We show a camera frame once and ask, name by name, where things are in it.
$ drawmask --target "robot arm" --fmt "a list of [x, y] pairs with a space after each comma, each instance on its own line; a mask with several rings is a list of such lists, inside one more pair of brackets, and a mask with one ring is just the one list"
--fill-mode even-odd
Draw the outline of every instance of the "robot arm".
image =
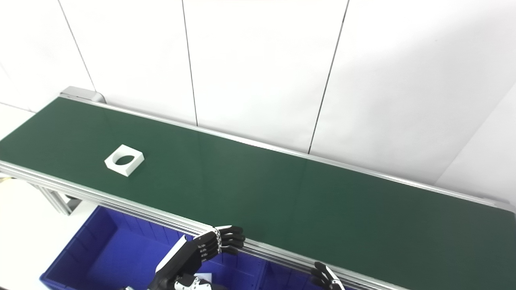
[[341, 280], [321, 262], [315, 262], [315, 268], [312, 268], [310, 273], [312, 274], [311, 281], [313, 284], [322, 287], [324, 290], [346, 290], [342, 285]]
[[246, 239], [243, 229], [233, 225], [212, 228], [191, 241], [182, 236], [156, 268], [148, 290], [226, 290], [195, 277], [203, 262], [220, 253], [237, 255]]

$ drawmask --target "blue bin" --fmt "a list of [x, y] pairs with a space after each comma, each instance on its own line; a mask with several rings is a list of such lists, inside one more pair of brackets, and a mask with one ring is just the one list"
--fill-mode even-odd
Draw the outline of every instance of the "blue bin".
[[[157, 264], [182, 235], [99, 206], [40, 280], [53, 290], [145, 290]], [[230, 290], [255, 290], [266, 265], [245, 253], [220, 254], [199, 272], [212, 273], [213, 283]]]

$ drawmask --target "robot finger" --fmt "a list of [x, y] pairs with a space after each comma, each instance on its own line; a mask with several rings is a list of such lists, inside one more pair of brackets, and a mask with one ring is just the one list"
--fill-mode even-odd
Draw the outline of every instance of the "robot finger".
[[222, 246], [223, 247], [232, 246], [232, 247], [241, 249], [244, 247], [244, 242], [241, 240], [234, 240], [234, 239], [223, 240]]
[[237, 227], [236, 225], [224, 225], [222, 227], [215, 228], [220, 232], [220, 235], [225, 235], [228, 233], [241, 234], [244, 232], [244, 229], [242, 229], [241, 227]]

